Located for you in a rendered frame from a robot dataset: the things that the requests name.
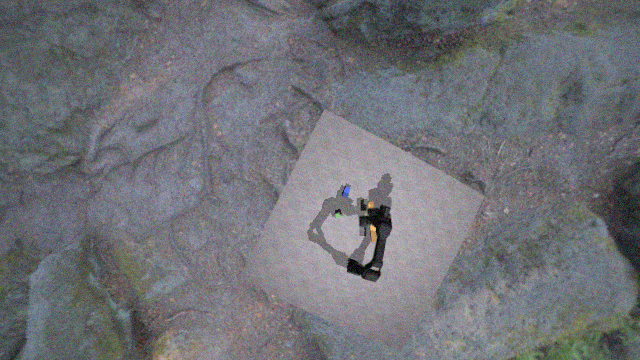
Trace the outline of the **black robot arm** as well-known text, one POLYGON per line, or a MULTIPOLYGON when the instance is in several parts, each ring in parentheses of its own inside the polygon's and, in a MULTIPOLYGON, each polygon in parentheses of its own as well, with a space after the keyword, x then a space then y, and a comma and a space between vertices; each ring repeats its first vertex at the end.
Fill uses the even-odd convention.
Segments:
POLYGON ((391 207, 386 207, 381 205, 380 209, 371 208, 367 210, 367 215, 370 219, 376 217, 374 220, 374 225, 376 227, 377 234, 377 242, 375 247, 375 252, 373 254, 372 260, 367 263, 365 266, 363 264, 358 264, 357 261, 350 259, 347 265, 347 272, 361 276, 362 279, 368 281, 376 281, 381 275, 381 269, 383 267, 383 256, 386 244, 386 238, 390 235, 392 230, 392 223, 389 217, 391 207), (370 268, 376 267, 379 270, 375 271, 370 268))

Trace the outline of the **tan bar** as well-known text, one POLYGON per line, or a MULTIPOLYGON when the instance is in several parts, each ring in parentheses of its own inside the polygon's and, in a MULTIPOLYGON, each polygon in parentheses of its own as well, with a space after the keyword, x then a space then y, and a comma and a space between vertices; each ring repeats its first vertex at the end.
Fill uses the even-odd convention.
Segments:
MULTIPOLYGON (((368 209, 374 208, 373 207, 373 201, 368 202, 368 209)), ((374 226, 372 226, 372 223, 370 225, 370 236, 371 236, 371 242, 377 242, 377 237, 376 237, 376 227, 374 228, 374 226)))

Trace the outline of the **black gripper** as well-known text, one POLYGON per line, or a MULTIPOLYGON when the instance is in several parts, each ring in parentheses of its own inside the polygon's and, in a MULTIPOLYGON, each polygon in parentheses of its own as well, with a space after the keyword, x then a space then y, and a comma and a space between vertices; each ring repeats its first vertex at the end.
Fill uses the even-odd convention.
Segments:
MULTIPOLYGON (((375 228, 374 220, 376 219, 376 217, 373 217, 372 219, 370 219, 369 216, 360 217, 360 226, 363 227, 363 226, 371 225, 371 223, 372 223, 372 226, 374 226, 374 228, 375 228)), ((388 218, 391 219, 391 214, 390 213, 389 213, 389 217, 388 218)))

